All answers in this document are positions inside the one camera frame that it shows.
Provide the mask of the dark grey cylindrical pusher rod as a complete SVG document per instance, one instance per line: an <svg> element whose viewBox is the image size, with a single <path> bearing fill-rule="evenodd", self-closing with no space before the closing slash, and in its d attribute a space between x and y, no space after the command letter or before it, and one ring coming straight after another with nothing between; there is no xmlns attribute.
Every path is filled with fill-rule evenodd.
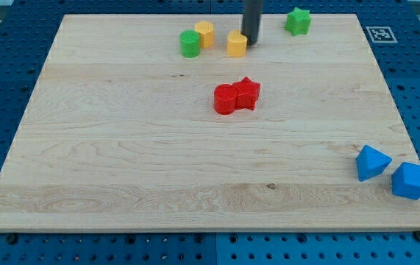
<svg viewBox="0 0 420 265"><path fill-rule="evenodd" d="M242 13L241 34L247 38L247 45L257 43L264 0L245 0Z"/></svg>

